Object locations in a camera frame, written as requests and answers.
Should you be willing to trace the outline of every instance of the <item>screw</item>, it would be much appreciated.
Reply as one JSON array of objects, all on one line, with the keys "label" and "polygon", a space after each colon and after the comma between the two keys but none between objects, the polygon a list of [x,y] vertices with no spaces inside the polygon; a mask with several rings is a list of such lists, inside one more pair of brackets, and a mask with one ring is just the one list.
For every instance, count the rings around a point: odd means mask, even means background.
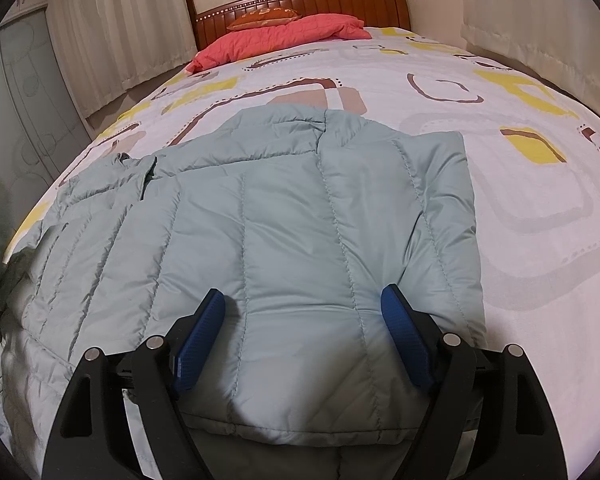
[{"label": "screw", "polygon": [[161,335],[154,335],[146,340],[146,345],[151,349],[155,350],[156,348],[160,348],[164,343],[164,338]]},{"label": "screw", "polygon": [[518,345],[509,345],[507,350],[513,357],[522,357],[525,354],[525,351]]},{"label": "screw", "polygon": [[89,348],[84,353],[84,358],[87,359],[87,361],[93,361],[93,360],[96,360],[99,355],[100,355],[100,349],[94,347],[94,348]]},{"label": "screw", "polygon": [[460,336],[449,332],[448,334],[445,334],[445,336],[442,338],[442,341],[449,346],[458,346],[462,340],[460,339]]}]

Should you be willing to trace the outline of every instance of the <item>white curtain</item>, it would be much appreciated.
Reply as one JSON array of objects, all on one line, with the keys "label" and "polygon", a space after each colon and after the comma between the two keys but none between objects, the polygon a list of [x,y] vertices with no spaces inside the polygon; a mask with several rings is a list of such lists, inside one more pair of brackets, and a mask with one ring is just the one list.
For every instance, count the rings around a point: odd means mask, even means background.
[{"label": "white curtain", "polygon": [[46,18],[85,117],[196,53],[185,0],[48,0]]},{"label": "white curtain", "polygon": [[464,0],[461,33],[600,115],[600,10],[592,0]]}]

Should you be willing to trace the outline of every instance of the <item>pink pillow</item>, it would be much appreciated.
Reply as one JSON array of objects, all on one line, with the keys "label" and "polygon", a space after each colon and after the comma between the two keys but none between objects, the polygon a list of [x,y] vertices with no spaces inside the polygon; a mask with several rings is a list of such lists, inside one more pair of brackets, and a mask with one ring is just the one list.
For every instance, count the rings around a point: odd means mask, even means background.
[{"label": "pink pillow", "polygon": [[370,40],[362,20],[345,14],[315,14],[275,27],[250,28],[225,34],[201,50],[186,70],[202,72],[226,63],[312,43],[327,38]]}]

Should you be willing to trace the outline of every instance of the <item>bed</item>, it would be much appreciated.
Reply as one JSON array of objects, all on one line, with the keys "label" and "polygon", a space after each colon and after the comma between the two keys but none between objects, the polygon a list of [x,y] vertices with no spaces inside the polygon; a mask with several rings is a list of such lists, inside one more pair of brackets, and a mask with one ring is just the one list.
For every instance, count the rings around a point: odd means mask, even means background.
[{"label": "bed", "polygon": [[[69,165],[10,250],[59,188],[103,156],[140,158],[176,146],[244,108],[301,104],[346,110],[408,136],[461,132],[475,191],[488,347],[516,342],[528,353],[570,478],[577,478],[600,450],[600,118],[507,66],[410,32],[405,0],[232,2],[196,16],[199,49],[224,36],[237,16],[278,6],[355,15],[372,39],[320,41],[179,73]],[[7,362],[0,358],[0,376],[22,370]],[[13,395],[20,407],[10,423],[19,420],[26,446],[42,446],[32,443],[40,428],[23,423],[27,392]],[[18,458],[36,468],[33,456]],[[150,460],[144,466],[151,471]]]}]

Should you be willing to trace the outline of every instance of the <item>wooden headboard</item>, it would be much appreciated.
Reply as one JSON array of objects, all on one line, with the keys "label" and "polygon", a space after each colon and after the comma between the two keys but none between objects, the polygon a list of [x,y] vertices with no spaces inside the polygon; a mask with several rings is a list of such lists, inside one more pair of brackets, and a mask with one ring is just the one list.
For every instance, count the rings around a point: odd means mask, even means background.
[{"label": "wooden headboard", "polygon": [[410,28],[406,0],[237,0],[196,14],[194,35],[202,50],[227,33],[226,26],[238,16],[265,7],[287,7],[303,16],[337,12],[363,20],[367,27]]}]

